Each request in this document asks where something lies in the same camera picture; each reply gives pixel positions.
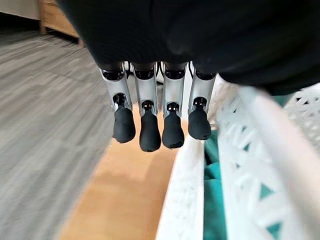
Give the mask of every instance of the green cloth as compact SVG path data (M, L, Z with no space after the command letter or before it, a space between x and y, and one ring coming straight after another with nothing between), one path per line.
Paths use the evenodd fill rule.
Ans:
M218 133L213 131L204 144L203 239L226 240L227 229L218 152Z

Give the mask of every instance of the floor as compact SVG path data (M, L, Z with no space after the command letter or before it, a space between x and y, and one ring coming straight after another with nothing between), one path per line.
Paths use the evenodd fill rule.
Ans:
M133 119L139 132L138 104L133 105ZM158 114L158 126L162 133L162 112ZM187 134L187 123L181 126ZM143 152L139 134L124 144L113 139L59 240L154 240L178 150L161 145L157 151Z
M0 238L53 240L111 140L111 103L73 41L4 30L0 53Z

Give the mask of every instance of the rubber fingertip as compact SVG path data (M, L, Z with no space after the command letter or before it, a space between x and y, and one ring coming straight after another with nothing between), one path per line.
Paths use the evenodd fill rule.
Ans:
M123 144L131 141L135 135L136 128L132 111L119 106L114 113L113 137Z
M144 152L154 152L160 148L161 137L158 120L150 111L141 117L140 147Z
M211 135L207 113L200 107L189 114L188 132L197 140L207 140Z
M181 128L181 119L175 112L164 119L162 143L169 149L180 148L184 145L185 135Z

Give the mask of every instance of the white plastic basket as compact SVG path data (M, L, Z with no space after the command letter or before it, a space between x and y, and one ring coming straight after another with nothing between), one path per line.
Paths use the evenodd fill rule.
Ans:
M295 93L283 110L264 91L217 76L210 106L228 239L273 240L268 228L278 224L279 240L317 239L320 84ZM203 178L204 144L187 137L172 169L157 240L203 239ZM272 194L261 198L262 188Z

